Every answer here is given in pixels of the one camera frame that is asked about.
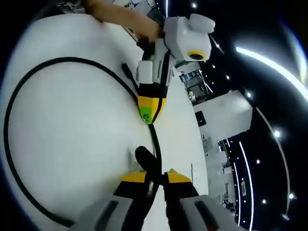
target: white tabletop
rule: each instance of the white tabletop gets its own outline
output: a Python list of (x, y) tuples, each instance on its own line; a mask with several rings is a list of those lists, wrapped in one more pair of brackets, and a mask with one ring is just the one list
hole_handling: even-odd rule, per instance
[[(73, 56), (107, 66), (131, 86), (121, 70), (135, 73), (143, 51), (120, 26), (100, 24), (89, 15), (67, 14), (36, 21), (19, 41), (1, 89), (1, 119), (19, 80), (36, 65)], [(179, 77), (172, 79), (166, 106), (155, 123), (162, 169), (191, 177), (207, 194), (207, 172), (199, 128)], [(131, 171), (129, 149), (150, 151), (150, 132), (131, 96), (112, 77), (93, 66), (63, 63), (32, 76), (20, 90), (11, 113), (9, 142), (17, 172), (31, 194), (48, 210), (76, 220), (83, 209), (111, 194)], [(66, 230), (41, 214), (23, 195), (1, 159), (18, 202), (41, 230)], [(160, 188), (143, 230), (168, 230)]]

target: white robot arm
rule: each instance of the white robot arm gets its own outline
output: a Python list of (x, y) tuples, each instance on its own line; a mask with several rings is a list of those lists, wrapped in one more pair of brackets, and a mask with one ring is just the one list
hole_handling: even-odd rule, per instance
[(176, 61), (206, 61), (211, 54), (208, 34), (215, 22), (198, 14), (190, 18), (171, 17), (164, 25), (165, 37), (156, 40), (139, 62), (136, 80), (139, 83), (138, 103), (146, 124), (154, 123), (166, 103), (167, 90)]

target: led light strip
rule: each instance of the led light strip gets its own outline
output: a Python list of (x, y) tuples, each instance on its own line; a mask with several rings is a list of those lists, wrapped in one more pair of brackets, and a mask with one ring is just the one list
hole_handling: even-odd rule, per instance
[(168, 18), (168, 5), (169, 5), (169, 1), (166, 0), (166, 18)]
[(252, 223), (254, 221), (254, 206), (255, 206), (255, 203), (254, 203), (254, 191), (253, 191), (253, 188), (252, 188), (252, 181), (251, 181), (251, 175), (250, 175), (250, 169), (249, 169), (249, 166), (248, 166), (248, 161), (247, 161), (247, 158), (246, 158), (246, 154), (244, 152), (244, 148), (242, 146), (242, 143), (239, 142), (240, 144), (240, 147), (241, 147), (241, 150), (243, 152), (243, 156), (244, 156), (244, 159), (245, 159), (245, 163), (246, 163), (246, 167), (247, 167), (247, 171), (248, 171), (248, 176), (249, 176), (249, 183), (250, 183), (250, 192), (251, 192), (251, 219), (250, 219), (250, 226), (249, 226), (249, 231), (251, 231), (252, 229)]
[(235, 169), (235, 175), (236, 175), (236, 181), (237, 181), (237, 189), (239, 191), (239, 220), (238, 220), (238, 226), (240, 226), (240, 221), (241, 221), (241, 192), (240, 192), (240, 183), (239, 183), (239, 178), (237, 176), (237, 170), (236, 170), (236, 165), (234, 163), (234, 169)]
[(229, 140), (228, 140), (228, 138), (227, 138), (227, 144), (228, 144), (228, 146), (230, 147), (230, 144), (229, 144)]
[[(262, 117), (262, 119), (264, 120), (266, 125), (268, 126), (270, 132), (272, 134), (274, 134), (275, 131), (274, 131), (273, 127), (270, 125), (269, 121), (266, 119), (265, 115), (261, 112), (261, 110), (258, 107), (256, 107), (256, 110), (257, 110), (257, 112), (259, 112), (260, 116)], [(280, 154), (282, 156), (282, 160), (283, 160), (283, 163), (284, 163), (285, 174), (286, 174), (286, 177), (287, 177), (287, 190), (288, 190), (288, 194), (287, 195), (288, 195), (288, 197), (287, 197), (287, 207), (286, 207), (285, 213), (288, 214), (289, 206), (290, 206), (289, 195), (291, 194), (289, 168), (288, 168), (287, 160), (285, 158), (285, 154), (284, 154), (284, 151), (283, 151), (282, 146), (280, 144), (280, 141), (274, 135), (273, 135), (273, 137), (274, 137), (274, 139), (276, 141), (276, 144), (277, 144), (277, 146), (279, 148), (279, 151), (280, 151)]]
[(253, 57), (257, 60), (259, 60), (260, 62), (270, 66), (271, 68), (275, 69), (276, 71), (278, 71), (280, 74), (282, 74), (287, 80), (289, 80), (294, 87), (296, 87), (296, 89), (304, 96), (304, 98), (308, 101), (308, 89), (306, 89), (306, 87), (294, 76), (292, 75), (289, 71), (287, 71), (285, 68), (283, 68), (282, 66), (280, 66), (279, 64), (275, 63), (274, 61), (260, 55), (257, 54), (255, 52), (237, 47), (236, 51), (245, 55), (248, 55), (250, 57)]
[(205, 84), (207, 86), (207, 88), (213, 93), (212, 89), (208, 86), (208, 84)]

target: green sticker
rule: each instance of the green sticker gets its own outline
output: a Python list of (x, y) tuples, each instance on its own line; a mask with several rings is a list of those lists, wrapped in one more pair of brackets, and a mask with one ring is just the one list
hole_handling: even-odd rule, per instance
[(150, 107), (141, 107), (140, 114), (145, 123), (152, 122), (152, 109)]

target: human arm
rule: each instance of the human arm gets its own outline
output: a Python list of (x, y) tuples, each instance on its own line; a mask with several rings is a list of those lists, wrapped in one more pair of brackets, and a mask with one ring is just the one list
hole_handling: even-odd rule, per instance
[(101, 0), (84, 0), (84, 7), (86, 13), (98, 21), (130, 28), (140, 39), (148, 38), (150, 42), (154, 42), (157, 38), (164, 37), (161, 26), (138, 11)]

